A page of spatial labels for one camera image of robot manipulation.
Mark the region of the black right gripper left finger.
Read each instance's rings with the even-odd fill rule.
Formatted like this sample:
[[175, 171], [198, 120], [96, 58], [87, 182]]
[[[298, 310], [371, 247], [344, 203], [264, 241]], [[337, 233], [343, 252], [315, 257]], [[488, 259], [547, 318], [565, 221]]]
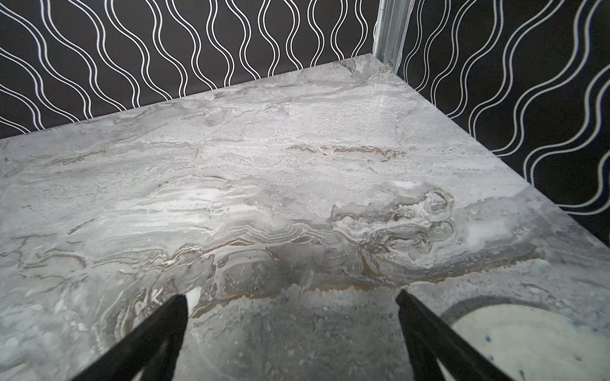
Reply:
[[75, 380], [172, 380], [187, 328], [185, 295], [174, 295]]

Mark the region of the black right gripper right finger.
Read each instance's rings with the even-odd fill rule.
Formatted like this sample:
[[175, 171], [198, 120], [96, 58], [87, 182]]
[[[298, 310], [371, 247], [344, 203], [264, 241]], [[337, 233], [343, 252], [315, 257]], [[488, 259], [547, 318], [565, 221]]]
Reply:
[[416, 380], [509, 380], [510, 378], [414, 295], [396, 297], [399, 320]]

